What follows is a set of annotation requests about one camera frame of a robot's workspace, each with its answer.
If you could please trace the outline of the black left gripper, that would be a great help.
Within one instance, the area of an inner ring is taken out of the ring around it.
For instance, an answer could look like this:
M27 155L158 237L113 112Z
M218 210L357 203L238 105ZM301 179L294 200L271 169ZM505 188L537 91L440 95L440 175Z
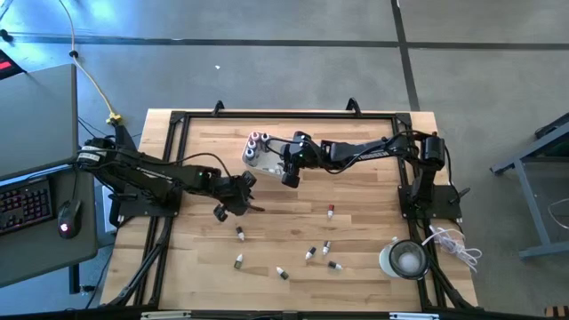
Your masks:
M229 212L236 216L244 215L246 212L265 212L266 209L251 203L252 187L256 182L257 179L249 171L241 175L213 179L209 197L219 201L213 209L216 219L220 222L225 221Z

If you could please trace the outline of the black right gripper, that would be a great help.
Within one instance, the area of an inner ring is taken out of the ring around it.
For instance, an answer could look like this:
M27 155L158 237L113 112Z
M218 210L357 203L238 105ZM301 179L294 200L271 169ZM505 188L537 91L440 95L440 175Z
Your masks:
M281 147L284 161L284 174L281 182L290 188L297 188L300 182L300 169L320 167L321 148L305 133L297 131L291 142Z

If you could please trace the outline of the white label strip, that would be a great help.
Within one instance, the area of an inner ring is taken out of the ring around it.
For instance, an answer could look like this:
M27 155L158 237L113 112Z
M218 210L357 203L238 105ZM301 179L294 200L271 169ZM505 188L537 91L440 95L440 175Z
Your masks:
M140 320L189 320L191 318L191 312L185 310L152 311L143 312L140 315Z
M440 320L439 314L390 312L389 320Z

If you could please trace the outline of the translucent cup black rim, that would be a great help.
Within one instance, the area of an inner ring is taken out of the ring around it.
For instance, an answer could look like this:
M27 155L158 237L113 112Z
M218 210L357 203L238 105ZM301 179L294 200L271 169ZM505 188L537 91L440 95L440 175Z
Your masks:
M379 266L388 276L420 280L429 271L429 258L422 245L394 237L381 250Z

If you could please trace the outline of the black computer mouse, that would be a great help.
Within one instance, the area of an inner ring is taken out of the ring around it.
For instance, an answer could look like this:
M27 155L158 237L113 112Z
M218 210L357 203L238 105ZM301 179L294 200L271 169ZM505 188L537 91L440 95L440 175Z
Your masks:
M81 230L81 201L71 199L64 202L58 209L57 223L61 238L71 239Z

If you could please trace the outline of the dark grey desk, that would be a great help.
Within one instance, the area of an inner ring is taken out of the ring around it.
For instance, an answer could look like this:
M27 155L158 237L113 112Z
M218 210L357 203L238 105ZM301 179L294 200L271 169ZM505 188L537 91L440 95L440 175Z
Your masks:
M81 229L71 239L59 235L56 219L0 236L0 288L94 258L98 250L94 181L90 173L57 172L50 178L57 208L81 201Z

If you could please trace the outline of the black backlit keyboard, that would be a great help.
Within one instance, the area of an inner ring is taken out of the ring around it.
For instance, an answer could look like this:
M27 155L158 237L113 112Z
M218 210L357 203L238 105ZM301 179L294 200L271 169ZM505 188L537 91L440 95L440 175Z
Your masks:
M53 218L50 181L46 177L0 187L0 236Z

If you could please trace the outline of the grey computer monitor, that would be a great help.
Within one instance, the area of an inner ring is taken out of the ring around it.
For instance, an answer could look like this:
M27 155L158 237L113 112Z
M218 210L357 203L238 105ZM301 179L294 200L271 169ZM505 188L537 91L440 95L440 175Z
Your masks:
M0 80L0 180L67 164L77 150L75 65Z

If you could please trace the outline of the black device red display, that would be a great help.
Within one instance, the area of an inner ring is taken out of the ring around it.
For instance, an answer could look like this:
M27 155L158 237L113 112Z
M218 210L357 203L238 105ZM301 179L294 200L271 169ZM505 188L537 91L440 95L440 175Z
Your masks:
M8 54L0 50L0 80L11 76L26 73L26 70L19 66Z

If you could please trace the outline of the orange black striped object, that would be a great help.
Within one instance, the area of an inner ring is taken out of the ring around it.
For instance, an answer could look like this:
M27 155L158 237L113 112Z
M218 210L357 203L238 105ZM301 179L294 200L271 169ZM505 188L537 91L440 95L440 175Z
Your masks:
M549 306L544 309L545 317L555 318L556 320L569 320L569 306Z

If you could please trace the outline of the black aluminium table frame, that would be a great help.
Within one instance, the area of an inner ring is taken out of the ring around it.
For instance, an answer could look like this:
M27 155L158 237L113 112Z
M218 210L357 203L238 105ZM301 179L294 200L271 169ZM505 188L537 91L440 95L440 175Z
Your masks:
M191 164L225 164L244 169L244 144L253 131L291 138L304 131L316 140L351 143L388 137L414 127L437 128L428 112L222 110L217 117L199 109L151 109L139 148L152 156ZM422 226L405 220L397 189L413 173L394 158L360 163L340 175L306 170L297 188L260 174L253 195L265 212L230 216L212 214L214 201L184 196L173 223L169 248L149 272L141 302L156 310L202 310L249 315L266 311L298 315L304 311L418 311L427 304L447 304L432 277L414 282L387 276L379 266L381 249L393 237L419 235ZM327 218L329 204L334 215ZM236 228L244 231L241 241ZM325 241L331 242L323 255ZM305 260L315 246L314 256ZM244 255L242 267L234 268ZM334 261L342 270L328 267ZM289 278L282 279L276 267Z

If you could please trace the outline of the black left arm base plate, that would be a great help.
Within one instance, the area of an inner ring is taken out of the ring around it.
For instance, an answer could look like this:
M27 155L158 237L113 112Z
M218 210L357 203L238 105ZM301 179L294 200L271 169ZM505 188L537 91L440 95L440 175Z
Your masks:
M126 185L119 195L119 215L125 217L174 217L179 213L181 192L173 190L165 199L153 196L149 191Z

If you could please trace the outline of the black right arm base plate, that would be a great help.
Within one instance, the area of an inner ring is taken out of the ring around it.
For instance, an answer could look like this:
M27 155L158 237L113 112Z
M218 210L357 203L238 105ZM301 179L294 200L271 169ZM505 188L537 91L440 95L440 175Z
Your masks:
M420 203L412 200L412 187L399 186L397 189L401 215L408 220L462 218L461 208L457 203L451 204L454 192L451 186L434 186L431 202Z

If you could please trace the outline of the grey metal cart frame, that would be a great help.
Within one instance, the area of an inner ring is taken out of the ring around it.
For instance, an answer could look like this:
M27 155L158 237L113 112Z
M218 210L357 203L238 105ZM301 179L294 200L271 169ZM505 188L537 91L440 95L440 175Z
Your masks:
M534 132L534 140L490 167L516 173L540 243L519 252L524 260L569 253L569 112Z

